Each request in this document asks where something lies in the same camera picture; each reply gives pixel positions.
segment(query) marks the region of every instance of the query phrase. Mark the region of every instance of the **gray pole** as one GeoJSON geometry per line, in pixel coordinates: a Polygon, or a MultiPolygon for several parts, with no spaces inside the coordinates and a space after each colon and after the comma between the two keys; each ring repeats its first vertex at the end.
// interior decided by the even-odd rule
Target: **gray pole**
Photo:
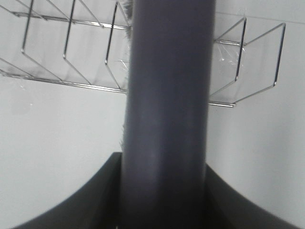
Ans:
{"type": "Polygon", "coordinates": [[[214,0],[135,0],[122,229],[200,228],[214,0]]]}

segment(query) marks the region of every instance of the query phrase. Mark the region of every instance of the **white wall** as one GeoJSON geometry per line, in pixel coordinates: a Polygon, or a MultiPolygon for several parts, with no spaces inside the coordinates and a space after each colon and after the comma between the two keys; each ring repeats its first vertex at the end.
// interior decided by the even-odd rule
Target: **white wall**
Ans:
{"type": "MultiPolygon", "coordinates": [[[[301,0],[217,1],[218,12],[294,23],[287,24],[278,85],[234,109],[210,107],[207,145],[207,162],[233,188],[302,228],[304,9],[301,0]]],[[[62,202],[121,150],[125,99],[0,77],[0,228],[62,202]]]]}

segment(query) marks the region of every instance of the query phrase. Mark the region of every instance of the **wire rack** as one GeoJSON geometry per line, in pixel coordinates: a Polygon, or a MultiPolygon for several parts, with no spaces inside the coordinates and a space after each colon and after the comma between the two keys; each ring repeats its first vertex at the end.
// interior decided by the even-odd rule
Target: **wire rack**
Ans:
{"type": "MultiPolygon", "coordinates": [[[[59,6],[54,4],[53,1],[45,0],[45,2],[47,4],[49,4],[54,10],[56,10],[61,15],[60,17],[51,16],[51,15],[44,15],[44,14],[38,13],[37,11],[35,11],[33,9],[34,0],[30,0],[29,5],[26,5],[25,3],[23,3],[20,0],[15,0],[15,1],[16,1],[16,3],[22,5],[23,7],[26,7],[28,9],[28,12],[12,11],[12,10],[6,8],[3,5],[0,5],[0,8],[5,10],[7,13],[10,13],[10,14],[14,15],[15,17],[18,17],[18,18],[24,18],[25,17],[25,18],[27,18],[26,27],[25,27],[25,31],[24,31],[24,35],[23,35],[23,40],[22,40],[21,53],[28,60],[30,60],[34,65],[36,65],[37,68],[44,69],[46,72],[48,72],[52,76],[52,79],[34,75],[34,74],[30,73],[29,71],[26,71],[26,70],[22,69],[20,66],[17,66],[16,64],[14,64],[12,62],[9,62],[8,60],[5,60],[4,58],[0,57],[1,62],[5,63],[7,66],[10,66],[11,68],[14,68],[14,69],[19,71],[19,73],[13,73],[12,71],[8,71],[6,69],[0,69],[1,75],[6,76],[6,77],[21,78],[21,79],[34,80],[34,81],[40,81],[40,82],[46,82],[46,83],[55,83],[55,84],[62,84],[62,85],[82,87],[82,88],[102,90],[102,91],[109,91],[109,92],[116,92],[116,93],[127,93],[127,89],[123,88],[120,85],[120,83],[117,80],[117,75],[114,73],[114,69],[111,68],[111,66],[109,65],[109,56],[110,56],[112,46],[113,46],[113,42],[114,42],[113,41],[114,31],[116,31],[116,30],[121,30],[122,31],[122,30],[126,30],[127,28],[130,27],[130,23],[127,20],[127,17],[124,13],[124,10],[123,10],[121,4],[118,1],[115,2],[114,8],[112,9],[113,14],[112,14],[111,23],[104,23],[102,21],[99,21],[98,17],[92,12],[92,10],[88,7],[88,5],[82,0],[71,0],[71,10],[70,10],[69,15],[65,14],[59,8],[59,6]],[[87,13],[91,15],[91,17],[94,19],[93,21],[81,20],[81,19],[74,18],[73,15],[74,15],[74,11],[75,11],[75,3],[77,1],[86,9],[87,13]],[[123,15],[124,25],[115,24],[115,19],[117,17],[118,11],[123,15]],[[85,81],[85,83],[67,81],[67,80],[62,79],[60,76],[58,76],[56,73],[51,71],[44,64],[37,61],[33,56],[31,56],[27,52],[28,33],[29,33],[29,28],[31,26],[31,20],[32,19],[43,20],[44,23],[48,23],[49,21],[60,21],[60,22],[64,22],[64,23],[68,24],[67,31],[66,31],[66,37],[65,37],[65,40],[63,41],[64,42],[64,50],[62,52],[62,58],[64,59],[66,64],[70,68],[72,68],[79,75],[79,77],[81,77],[85,81]],[[107,42],[107,44],[105,44],[107,46],[107,48],[106,48],[106,53],[104,53],[103,61],[104,61],[105,67],[108,71],[109,77],[111,78],[111,80],[113,81],[113,83],[115,85],[114,87],[108,87],[108,86],[95,84],[94,82],[89,80],[88,77],[85,74],[83,74],[81,72],[81,70],[77,66],[75,66],[72,63],[72,61],[70,60],[68,46],[69,46],[69,42],[70,42],[71,36],[72,36],[71,25],[74,25],[74,24],[96,26],[96,27],[101,28],[102,30],[109,29],[108,42],[107,42]]],[[[277,59],[276,59],[276,69],[275,69],[275,76],[274,76],[273,83],[272,83],[272,85],[264,87],[263,89],[258,90],[254,93],[249,93],[249,94],[247,94],[247,95],[245,95],[241,98],[238,98],[237,100],[234,100],[232,102],[210,101],[209,105],[233,108],[240,101],[243,101],[243,100],[245,100],[249,97],[252,97],[254,95],[262,93],[262,92],[264,92],[266,90],[269,90],[269,89],[276,86],[277,79],[278,79],[278,73],[279,73],[279,67],[280,67],[280,60],[281,60],[283,42],[284,42],[284,36],[285,36],[285,23],[281,23],[281,24],[269,29],[268,31],[266,31],[266,32],[262,33],[261,35],[251,39],[248,42],[245,42],[246,26],[247,26],[247,18],[242,17],[234,25],[232,25],[231,27],[226,29],[220,36],[218,36],[214,40],[215,45],[221,44],[223,46],[236,47],[238,49],[238,51],[237,51],[237,55],[236,55],[237,56],[237,64],[236,64],[236,70],[235,70],[234,78],[230,82],[226,83],[224,86],[221,86],[220,88],[218,88],[215,92],[211,93],[210,97],[211,98],[215,97],[217,94],[219,94],[220,92],[229,88],[230,86],[232,86],[233,84],[235,84],[238,81],[239,76],[240,76],[240,69],[241,69],[241,66],[242,66],[243,52],[246,51],[246,49],[249,45],[251,45],[252,43],[259,42],[263,37],[266,37],[268,34],[272,33],[275,30],[281,30],[278,52],[275,53],[275,55],[277,55],[277,59]],[[238,40],[236,41],[236,40],[233,40],[233,39],[226,39],[226,36],[232,30],[236,29],[238,26],[241,26],[239,36],[238,36],[238,40]]]]}

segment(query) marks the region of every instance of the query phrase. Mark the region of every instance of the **cylindrical pole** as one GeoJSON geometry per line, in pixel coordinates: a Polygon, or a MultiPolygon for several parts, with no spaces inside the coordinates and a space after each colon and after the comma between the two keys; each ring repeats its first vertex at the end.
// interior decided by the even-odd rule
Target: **cylindrical pole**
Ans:
{"type": "Polygon", "coordinates": [[[122,229],[199,228],[214,0],[135,0],[122,229]]]}

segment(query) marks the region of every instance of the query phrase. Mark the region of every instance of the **dish rack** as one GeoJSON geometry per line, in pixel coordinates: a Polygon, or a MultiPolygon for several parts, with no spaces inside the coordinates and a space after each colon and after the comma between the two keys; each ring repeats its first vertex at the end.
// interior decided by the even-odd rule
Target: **dish rack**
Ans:
{"type": "MultiPolygon", "coordinates": [[[[4,5],[0,5],[0,8],[4,11],[6,11],[8,14],[11,14],[13,17],[16,18],[26,18],[26,24],[25,24],[25,30],[23,34],[22,44],[21,44],[21,53],[22,55],[30,61],[33,65],[35,65],[34,68],[32,68],[31,71],[24,69],[24,67],[21,67],[20,65],[10,61],[6,60],[5,57],[0,56],[0,62],[4,63],[4,67],[1,66],[0,73],[2,76],[5,77],[12,77],[12,78],[21,78],[26,80],[32,80],[32,81],[40,81],[40,82],[46,82],[46,83],[55,83],[55,84],[62,84],[62,85],[68,85],[68,86],[74,86],[74,87],[81,87],[81,88],[88,88],[88,89],[95,89],[95,90],[102,90],[102,91],[108,91],[108,92],[116,92],[116,93],[127,93],[127,75],[128,75],[128,58],[129,58],[129,41],[126,38],[125,30],[128,29],[131,26],[131,22],[127,19],[124,9],[123,9],[123,3],[121,4],[118,1],[112,1],[108,0],[110,7],[108,7],[108,10],[112,12],[112,18],[111,21],[106,23],[104,21],[101,21],[99,17],[93,13],[92,7],[90,7],[85,0],[70,0],[69,3],[71,5],[69,14],[64,13],[61,7],[57,4],[55,4],[54,0],[44,0],[46,4],[49,5],[54,11],[57,12],[60,16],[56,15],[47,15],[44,13],[38,12],[36,9],[34,9],[34,0],[30,0],[29,4],[24,3],[21,0],[14,0],[17,4],[24,7],[27,11],[14,11],[10,10],[4,5]],[[80,4],[83,10],[86,11],[87,15],[92,18],[92,20],[88,19],[82,19],[82,18],[75,18],[75,5],[76,3],[80,4]],[[121,21],[119,23],[116,23],[116,19],[120,17],[121,21]],[[66,36],[61,41],[63,44],[63,51],[62,51],[62,60],[65,62],[65,64],[69,67],[68,73],[73,72],[73,75],[76,75],[73,79],[69,79],[68,73],[62,75],[58,75],[57,73],[54,73],[50,69],[50,67],[46,66],[47,63],[42,62],[40,60],[37,60],[31,53],[28,51],[28,42],[29,42],[29,31],[30,29],[35,26],[32,25],[32,23],[36,23],[36,21],[40,21],[40,23],[43,23],[45,26],[50,23],[50,21],[56,21],[58,23],[63,23],[66,26],[66,36]],[[72,27],[81,26],[91,26],[91,27],[99,27],[99,29],[103,30],[103,34],[106,34],[107,39],[104,38],[104,40],[107,42],[104,42],[102,45],[104,46],[104,53],[103,56],[99,53],[99,58],[95,58],[95,62],[99,62],[98,64],[92,63],[92,66],[96,66],[100,64],[103,64],[104,66],[100,68],[104,68],[105,71],[102,71],[103,80],[96,80],[92,78],[91,74],[84,74],[84,70],[82,70],[83,67],[80,67],[81,64],[74,64],[75,61],[73,61],[74,54],[70,54],[69,45],[71,43],[71,40],[73,39],[72,34],[72,27]],[[114,35],[116,31],[121,31],[120,36],[114,35]],[[120,55],[117,55],[116,57],[111,58],[111,54],[117,54],[117,53],[124,53],[124,58],[122,58],[120,55]],[[124,71],[118,71],[118,68],[124,68],[124,71]],[[35,72],[33,69],[40,69],[44,73],[41,72],[35,72]]],[[[227,15],[221,15],[216,14],[216,16],[221,17],[229,17],[227,15]]],[[[245,41],[245,34],[246,34],[246,28],[247,28],[247,18],[241,17],[239,20],[235,21],[233,25],[227,25],[227,24],[217,24],[217,21],[215,23],[215,30],[218,30],[219,33],[218,36],[214,39],[214,48],[215,50],[219,50],[221,53],[223,50],[225,50],[228,54],[228,47],[230,49],[234,50],[232,53],[235,53],[234,57],[230,55],[234,61],[224,61],[224,58],[221,58],[221,61],[219,61],[217,58],[215,59],[215,50],[213,53],[213,61],[212,61],[212,84],[213,81],[216,80],[216,84],[211,85],[211,91],[210,94],[210,102],[209,105],[214,106],[221,106],[221,107],[235,107],[239,102],[248,99],[252,96],[255,96],[257,94],[260,94],[264,91],[267,91],[273,87],[276,86],[277,80],[278,80],[278,74],[279,74],[279,68],[280,68],[280,60],[282,55],[282,48],[283,48],[283,42],[284,42],[284,36],[285,36],[285,23],[280,23],[276,25],[275,27],[272,27],[268,29],[267,31],[261,33],[258,36],[252,37],[249,39],[249,41],[245,41]],[[241,68],[244,66],[243,57],[244,53],[248,52],[249,50],[256,50],[257,45],[259,44],[259,41],[262,41],[263,39],[267,38],[269,34],[272,34],[274,31],[280,31],[279,36],[276,36],[276,40],[278,40],[277,44],[277,51],[275,53],[271,53],[272,56],[274,56],[275,59],[275,70],[274,70],[274,76],[273,81],[271,85],[264,86],[263,88],[260,88],[259,90],[256,90],[254,92],[247,91],[246,94],[239,98],[230,98],[226,96],[226,91],[229,88],[232,88],[234,85],[239,82],[239,79],[241,78],[241,68]],[[224,79],[223,74],[217,74],[213,69],[220,69],[221,67],[224,67],[224,74],[227,75],[229,71],[226,70],[227,67],[230,69],[234,69],[234,75],[227,75],[224,79]]]]}

